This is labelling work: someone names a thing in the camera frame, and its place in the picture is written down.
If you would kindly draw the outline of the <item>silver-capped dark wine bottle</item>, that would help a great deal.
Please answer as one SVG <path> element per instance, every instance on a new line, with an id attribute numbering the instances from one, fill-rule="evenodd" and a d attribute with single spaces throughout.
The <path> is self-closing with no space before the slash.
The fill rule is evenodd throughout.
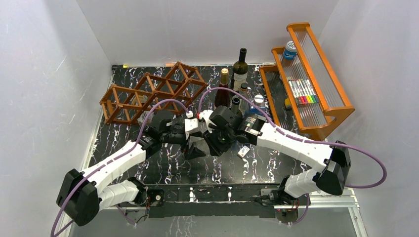
<path id="1" fill-rule="evenodd" d="M 239 110 L 239 105 L 240 105 L 240 99 L 238 97 L 233 97 L 231 101 L 231 107 L 230 107 L 231 112 L 233 112 L 236 115 L 241 115 L 242 113 Z"/>

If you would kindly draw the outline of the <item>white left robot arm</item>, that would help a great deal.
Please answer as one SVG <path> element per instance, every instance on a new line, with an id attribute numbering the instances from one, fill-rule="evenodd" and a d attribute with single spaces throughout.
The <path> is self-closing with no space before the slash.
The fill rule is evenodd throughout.
<path id="1" fill-rule="evenodd" d="M 150 190 L 135 177 L 112 184 L 124 172 L 144 163 L 159 152 L 164 143 L 179 144 L 187 158 L 194 157 L 189 138 L 200 131 L 198 118 L 172 123 L 171 118 L 153 118 L 142 124 L 140 133 L 114 154 L 82 171 L 70 170 L 64 177 L 57 205 L 78 226 L 91 222 L 99 211 L 124 202 L 144 206 L 151 203 Z"/>

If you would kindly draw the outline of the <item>blue labelled plastic bottle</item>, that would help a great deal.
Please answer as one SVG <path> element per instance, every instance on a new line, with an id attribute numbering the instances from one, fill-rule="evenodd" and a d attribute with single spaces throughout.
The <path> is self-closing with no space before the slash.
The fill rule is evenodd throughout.
<path id="1" fill-rule="evenodd" d="M 262 111 L 266 112 L 264 97 L 258 94 L 251 99 L 251 102 L 254 104 L 254 106 L 250 106 L 249 113 L 264 117 L 264 114 L 262 113 Z"/>

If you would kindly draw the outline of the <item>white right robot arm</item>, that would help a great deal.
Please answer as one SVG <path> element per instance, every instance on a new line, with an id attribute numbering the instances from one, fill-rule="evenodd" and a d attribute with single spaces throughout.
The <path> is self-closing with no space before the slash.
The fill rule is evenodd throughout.
<path id="1" fill-rule="evenodd" d="M 310 166 L 308 171 L 286 176 L 277 191 L 262 194 L 260 200 L 272 204 L 292 204 L 307 193 L 323 191 L 340 196 L 350 169 L 349 152 L 344 143 L 321 146 L 311 139 L 282 130 L 267 118 L 248 113 L 241 117 L 225 106 L 204 110 L 198 120 L 206 124 L 203 133 L 210 154 L 220 156 L 235 142 L 277 150 Z"/>

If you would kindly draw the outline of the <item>gold-capped red wine bottle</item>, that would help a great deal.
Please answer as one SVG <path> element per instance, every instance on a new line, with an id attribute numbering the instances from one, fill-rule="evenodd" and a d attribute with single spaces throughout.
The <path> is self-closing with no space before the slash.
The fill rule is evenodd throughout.
<path id="1" fill-rule="evenodd" d="M 229 88 L 229 70 L 227 68 L 223 68 L 221 70 L 221 78 L 218 87 L 222 88 Z M 227 90 L 217 90 L 214 100 L 214 107 L 217 108 L 219 106 L 230 106 L 230 94 Z"/>

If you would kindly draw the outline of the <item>dark green wine bottle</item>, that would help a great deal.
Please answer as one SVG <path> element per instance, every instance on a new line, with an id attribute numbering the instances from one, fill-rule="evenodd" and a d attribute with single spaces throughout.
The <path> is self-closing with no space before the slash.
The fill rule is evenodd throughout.
<path id="1" fill-rule="evenodd" d="M 248 78 L 248 64 L 246 60 L 247 49 L 241 48 L 239 59 L 233 64 L 233 71 L 230 80 L 230 88 L 238 92 L 241 88 L 241 84 L 247 81 Z"/>

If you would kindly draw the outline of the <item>brown wooden wine rack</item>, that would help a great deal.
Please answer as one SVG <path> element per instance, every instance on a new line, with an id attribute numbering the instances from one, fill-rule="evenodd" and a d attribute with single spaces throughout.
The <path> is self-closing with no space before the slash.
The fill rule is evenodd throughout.
<path id="1" fill-rule="evenodd" d="M 149 72 L 137 81 L 133 88 L 112 84 L 100 100 L 105 124 L 138 124 L 159 101 L 175 99 L 188 107 L 208 83 L 195 67 L 176 62 L 165 76 Z"/>

